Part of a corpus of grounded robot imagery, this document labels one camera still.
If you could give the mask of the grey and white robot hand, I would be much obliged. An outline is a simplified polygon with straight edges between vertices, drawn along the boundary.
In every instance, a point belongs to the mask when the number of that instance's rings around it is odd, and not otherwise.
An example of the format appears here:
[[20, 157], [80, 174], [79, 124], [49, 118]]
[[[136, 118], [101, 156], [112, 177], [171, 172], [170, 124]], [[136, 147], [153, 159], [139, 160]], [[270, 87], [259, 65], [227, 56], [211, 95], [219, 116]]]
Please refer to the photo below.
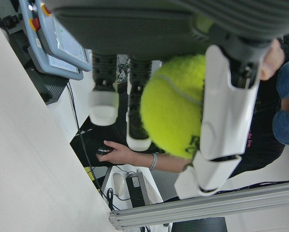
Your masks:
[[90, 119], [115, 122], [115, 58], [130, 57], [126, 141], [190, 160], [181, 199], [219, 191], [246, 148], [263, 59], [289, 33], [289, 0], [54, 0], [55, 18], [92, 51]]

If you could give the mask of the person's bare hand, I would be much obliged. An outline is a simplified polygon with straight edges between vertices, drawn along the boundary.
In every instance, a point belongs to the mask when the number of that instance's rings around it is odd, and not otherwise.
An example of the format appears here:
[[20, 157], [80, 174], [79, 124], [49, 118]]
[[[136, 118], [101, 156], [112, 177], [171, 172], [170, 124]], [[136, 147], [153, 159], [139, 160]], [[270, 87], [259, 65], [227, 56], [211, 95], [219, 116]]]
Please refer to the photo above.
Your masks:
[[113, 151], [107, 153], [106, 155], [96, 154], [98, 161], [107, 161], [112, 164], [135, 164], [137, 154], [130, 150], [127, 146], [106, 140], [104, 140], [104, 144], [111, 147]]

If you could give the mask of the person's clenched hand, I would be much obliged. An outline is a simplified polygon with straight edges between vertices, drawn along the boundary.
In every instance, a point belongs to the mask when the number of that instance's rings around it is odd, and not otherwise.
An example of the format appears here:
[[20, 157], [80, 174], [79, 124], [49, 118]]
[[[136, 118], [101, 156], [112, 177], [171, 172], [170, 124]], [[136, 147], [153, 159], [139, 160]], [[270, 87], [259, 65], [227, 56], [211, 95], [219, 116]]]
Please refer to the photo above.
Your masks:
[[285, 59], [284, 51], [278, 39], [274, 39], [269, 51], [265, 55], [261, 68], [262, 81], [269, 80], [282, 66]]

